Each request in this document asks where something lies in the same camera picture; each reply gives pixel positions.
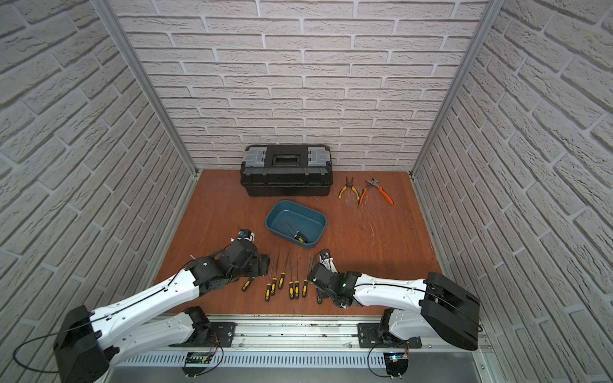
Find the wire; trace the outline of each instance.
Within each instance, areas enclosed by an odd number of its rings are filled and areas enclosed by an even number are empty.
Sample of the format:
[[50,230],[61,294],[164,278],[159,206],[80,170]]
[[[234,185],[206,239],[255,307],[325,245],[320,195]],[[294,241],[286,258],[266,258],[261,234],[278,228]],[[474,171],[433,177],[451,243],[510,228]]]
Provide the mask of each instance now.
[[458,309],[457,307],[455,307],[454,305],[452,305],[451,303],[449,303],[448,301],[446,301],[445,299],[442,299],[441,297],[432,294],[429,291],[426,290],[422,290],[422,289],[418,289],[417,287],[408,287],[408,286],[398,286],[396,284],[391,284],[391,283],[362,283],[362,284],[356,284],[353,288],[355,289],[356,287],[360,287],[360,286],[392,286],[392,287],[400,287],[401,289],[407,289],[407,290],[415,290],[415,291],[421,291],[423,293],[426,293],[432,297],[435,297],[436,299],[442,301],[443,303],[451,306],[454,310],[456,310],[458,313],[464,315],[466,318],[468,318],[468,320],[470,320],[472,323],[474,323],[477,328],[479,329],[479,332],[483,332],[483,327],[481,327],[480,324],[478,324],[477,322],[475,322],[473,320],[473,318],[471,318],[470,316],[468,316],[467,314],[465,314],[462,310]]
[[37,341],[37,340],[39,340],[39,339],[45,339],[45,338],[48,338],[48,337],[53,336],[53,335],[58,335],[58,334],[62,334],[62,333],[67,333],[67,332],[70,332],[70,331],[76,330],[76,329],[78,329],[78,328],[85,327],[85,326],[87,326],[87,325],[91,325],[92,323],[97,322],[97,321],[102,320],[102,319],[109,319],[109,318],[111,318],[113,315],[118,314],[118,313],[120,313],[120,312],[124,311],[125,309],[128,309],[128,308],[130,308],[130,307],[132,307],[132,306],[136,305],[137,303],[140,303],[140,302],[144,301],[145,299],[149,299],[149,298],[151,298],[152,296],[154,296],[154,295],[156,295],[156,294],[158,294],[158,293],[160,293],[160,292],[162,292],[162,291],[167,290],[167,289],[168,289],[168,287],[170,287],[170,285],[172,284],[172,282],[175,280],[175,278],[177,277],[177,275],[179,274],[179,272],[181,272],[181,270],[183,270],[183,269],[185,268],[185,266],[187,266],[187,264],[188,264],[188,263],[190,263],[190,262],[192,262],[192,261],[190,260],[189,262],[187,262],[186,264],[184,264],[184,265],[183,265],[183,266],[182,266],[182,267],[179,269],[179,271],[178,271],[178,272],[176,272],[176,273],[175,273],[175,274],[172,276],[172,279],[170,280],[170,282],[169,282],[169,283],[168,283],[166,286],[164,286],[163,288],[159,289],[158,291],[156,291],[156,292],[154,292],[154,293],[152,293],[152,294],[147,295],[146,297],[143,297],[143,298],[141,298],[141,299],[137,300],[137,301],[136,301],[136,302],[134,302],[134,303],[130,303],[129,305],[127,305],[127,306],[125,306],[125,307],[120,308],[119,310],[115,311],[114,313],[107,314],[107,315],[105,315],[105,316],[102,316],[102,317],[100,317],[100,318],[97,318],[97,319],[91,320],[91,321],[89,321],[89,322],[87,322],[87,323],[84,323],[84,324],[82,324],[82,325],[78,325],[78,326],[76,326],[76,327],[71,327],[71,328],[69,328],[68,330],[62,330],[62,331],[58,331],[58,332],[55,332],[55,333],[49,333],[49,334],[46,334],[46,335],[38,336],[38,337],[36,337],[36,338],[34,338],[34,339],[30,339],[29,341],[25,341],[25,342],[21,343],[19,346],[15,347],[15,349],[13,350],[13,361],[14,361],[15,363],[17,363],[18,365],[20,365],[21,367],[25,368],[26,370],[33,371],[33,372],[35,372],[35,373],[41,373],[41,374],[57,374],[57,373],[59,373],[59,371],[47,371],[47,370],[39,370],[39,369],[37,369],[37,368],[31,368],[31,367],[29,367],[29,366],[26,366],[25,364],[23,364],[22,362],[20,362],[20,361],[19,361],[19,359],[17,359],[17,353],[19,352],[19,350],[20,350],[20,349],[21,349],[23,346],[25,346],[25,345],[26,345],[26,344],[28,344],[28,343],[31,343],[31,342]]
[[376,372],[374,372],[372,368],[370,368],[370,353],[373,352],[375,347],[379,346],[379,345],[383,346],[383,343],[381,343],[381,342],[375,343],[375,345],[370,348],[370,351],[368,351],[368,356],[366,356],[366,365],[368,366],[368,369],[370,370],[370,372],[373,373],[373,375],[375,375],[375,376],[378,376],[378,377],[392,377],[391,375],[379,375]]

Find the black toolbox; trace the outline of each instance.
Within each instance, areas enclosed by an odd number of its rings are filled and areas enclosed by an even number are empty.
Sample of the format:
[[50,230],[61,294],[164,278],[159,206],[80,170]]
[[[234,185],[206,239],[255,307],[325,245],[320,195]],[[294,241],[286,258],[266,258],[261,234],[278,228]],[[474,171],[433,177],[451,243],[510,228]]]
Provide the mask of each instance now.
[[332,182],[325,145],[251,145],[240,165],[240,184],[251,197],[328,195]]

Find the pliers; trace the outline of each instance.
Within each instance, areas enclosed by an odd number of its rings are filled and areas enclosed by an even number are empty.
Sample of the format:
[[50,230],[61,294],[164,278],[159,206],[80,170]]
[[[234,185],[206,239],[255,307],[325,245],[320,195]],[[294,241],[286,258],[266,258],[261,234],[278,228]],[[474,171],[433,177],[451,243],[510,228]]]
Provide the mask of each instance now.
[[356,199],[360,199],[360,194],[357,192],[357,189],[353,186],[353,177],[351,177],[351,181],[349,181],[349,178],[345,177],[345,186],[343,186],[343,189],[341,189],[341,192],[338,193],[338,199],[341,199],[341,197],[343,196],[343,192],[347,189],[353,190],[353,192],[356,193]]
[[390,205],[394,204],[394,201],[392,201],[392,199],[389,197],[389,195],[387,195],[386,192],[383,191],[383,188],[379,185],[379,183],[377,182],[376,179],[373,178],[373,180],[366,180],[366,182],[368,183],[366,185],[366,187],[364,188],[364,191],[362,191],[362,196],[360,197],[360,203],[358,203],[358,206],[362,206],[362,201],[364,201],[364,196],[366,195],[366,191],[368,190],[368,188],[374,186],[377,189],[379,189],[379,192],[383,195],[383,197],[385,197],[385,199],[389,202]]

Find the wooden floor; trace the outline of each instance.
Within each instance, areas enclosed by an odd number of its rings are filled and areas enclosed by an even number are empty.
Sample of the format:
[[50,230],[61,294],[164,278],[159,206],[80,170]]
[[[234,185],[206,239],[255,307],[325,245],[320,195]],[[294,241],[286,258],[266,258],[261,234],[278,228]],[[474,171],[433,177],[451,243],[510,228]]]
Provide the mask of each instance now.
[[[365,179],[375,177],[394,200],[389,205],[376,189],[369,189],[364,203],[358,208],[355,193],[346,191],[345,176],[353,176],[359,192]],[[313,250],[272,234],[264,225],[266,216],[280,200],[290,199],[324,213],[328,219],[321,240]],[[204,170],[196,190],[181,220],[177,233],[166,254],[156,283],[170,275],[194,257],[207,256],[223,248],[236,237],[239,229],[255,234],[258,250],[270,254],[281,263],[288,249],[300,262],[300,285],[305,279],[309,252],[316,254],[329,248],[334,264],[341,272],[358,271],[381,278],[425,278],[429,271],[440,272],[430,243],[422,213],[411,180],[401,172],[335,172],[334,185],[327,197],[249,197],[240,185],[240,174],[233,170]],[[264,301],[268,277],[256,278],[247,292],[245,282],[229,284],[192,302],[170,310],[177,313],[190,306],[201,306],[208,314],[314,314],[314,315],[380,315],[380,306],[350,307],[343,310],[329,299],[318,305],[313,285],[306,299],[290,300],[287,287]]]

